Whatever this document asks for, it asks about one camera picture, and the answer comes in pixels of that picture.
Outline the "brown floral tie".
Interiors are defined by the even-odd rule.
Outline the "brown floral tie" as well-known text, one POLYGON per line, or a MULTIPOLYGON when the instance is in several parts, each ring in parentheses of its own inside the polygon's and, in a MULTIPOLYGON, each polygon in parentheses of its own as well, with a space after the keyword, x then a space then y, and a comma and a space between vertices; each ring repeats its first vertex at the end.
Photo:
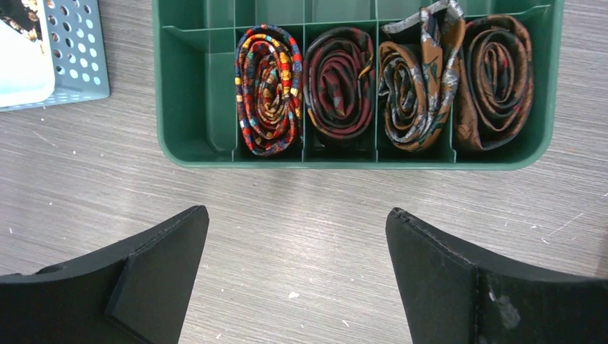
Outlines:
POLYGON ((36 1, 1 0, 1 20, 31 42, 42 39, 36 1))

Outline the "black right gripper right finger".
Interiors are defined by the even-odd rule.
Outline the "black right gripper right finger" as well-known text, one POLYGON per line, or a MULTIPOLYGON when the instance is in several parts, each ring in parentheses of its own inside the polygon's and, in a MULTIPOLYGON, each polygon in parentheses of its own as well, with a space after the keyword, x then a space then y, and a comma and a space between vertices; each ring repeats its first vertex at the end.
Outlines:
POLYGON ((414 343, 605 343, 607 280, 519 262, 400 208, 386 240, 414 343))

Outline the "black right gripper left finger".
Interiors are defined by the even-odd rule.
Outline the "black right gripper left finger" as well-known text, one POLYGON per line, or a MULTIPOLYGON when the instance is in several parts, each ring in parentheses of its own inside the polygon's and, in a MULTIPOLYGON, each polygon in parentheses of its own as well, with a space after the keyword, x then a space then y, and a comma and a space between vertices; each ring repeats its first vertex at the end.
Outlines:
POLYGON ((33 274, 1 277, 3 343, 177 343, 209 228, 192 206, 33 274))

